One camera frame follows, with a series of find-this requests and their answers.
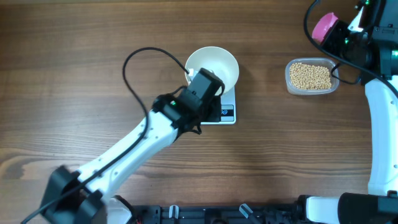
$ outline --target pink bowl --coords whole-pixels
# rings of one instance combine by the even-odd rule
[[[337,20],[338,18],[332,12],[324,15],[312,31],[312,38],[319,42],[322,42],[326,36],[326,33],[329,31],[330,28],[333,27]]]

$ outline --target wood grain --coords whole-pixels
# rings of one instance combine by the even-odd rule
[[[36,209],[56,167],[73,170],[94,159],[142,119],[121,66],[146,46],[182,62],[200,47],[229,50],[241,70],[238,122],[185,134],[147,161],[118,192],[132,204],[237,205],[366,193],[371,122],[364,88],[340,85],[323,96],[286,89],[292,59],[323,56],[302,30],[310,3],[0,6],[0,222],[17,223]],[[354,3],[323,2],[310,25],[329,11],[352,19]],[[157,52],[134,57],[127,72],[148,107],[185,84],[181,69]]]

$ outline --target wooden tabletop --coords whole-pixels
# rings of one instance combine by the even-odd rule
[[[356,0],[323,1],[350,21]],[[160,47],[182,63],[219,46],[238,60],[237,123],[184,134],[147,161],[118,194],[134,205],[292,202],[300,194],[366,193],[371,122],[363,86],[329,95],[287,92],[285,66],[323,57],[302,20],[311,0],[137,1],[0,6],[0,222],[35,210],[58,166],[104,153],[144,117],[121,68],[132,51]],[[352,77],[356,70],[342,68]],[[158,52],[127,66],[151,107],[185,84]]]

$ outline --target container of beans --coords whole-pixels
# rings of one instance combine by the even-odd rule
[[[335,91],[339,80],[331,77],[336,64],[327,58],[298,58],[285,69],[287,91],[294,95],[319,95]],[[338,77],[338,70],[333,74]]]

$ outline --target clear plastic container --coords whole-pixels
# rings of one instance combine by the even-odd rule
[[[290,66],[294,63],[303,63],[306,65],[315,65],[315,66],[323,66],[329,69],[331,69],[336,65],[332,60],[327,59],[327,58],[298,58],[294,59],[290,63],[287,64],[286,69],[285,69],[285,76],[286,76],[286,85],[287,85],[287,91],[289,93],[294,94],[294,95],[320,95],[320,94],[326,94],[326,93],[331,93],[335,91],[340,84],[340,81],[336,78],[330,77],[330,82],[331,82],[331,87],[326,90],[301,90],[293,86],[292,81],[290,80]],[[334,71],[334,75],[338,77],[338,69]]]

